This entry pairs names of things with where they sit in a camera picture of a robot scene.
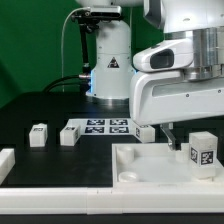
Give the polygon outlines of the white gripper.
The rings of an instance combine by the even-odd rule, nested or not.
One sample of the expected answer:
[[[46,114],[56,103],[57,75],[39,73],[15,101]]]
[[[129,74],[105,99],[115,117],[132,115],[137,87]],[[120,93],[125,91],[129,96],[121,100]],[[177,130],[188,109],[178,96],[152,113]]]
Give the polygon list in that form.
[[[131,81],[129,107],[139,126],[161,124],[169,148],[175,150],[170,122],[224,115],[224,77],[187,82],[180,71],[138,72]]]

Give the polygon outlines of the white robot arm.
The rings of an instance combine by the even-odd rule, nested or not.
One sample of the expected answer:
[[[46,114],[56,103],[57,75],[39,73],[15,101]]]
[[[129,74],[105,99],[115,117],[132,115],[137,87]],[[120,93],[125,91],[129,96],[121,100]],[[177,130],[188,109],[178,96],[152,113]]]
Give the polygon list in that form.
[[[75,1],[99,26],[90,99],[128,100],[139,126],[224,115],[224,0]],[[129,27],[109,15],[138,5],[164,40],[129,59]]]

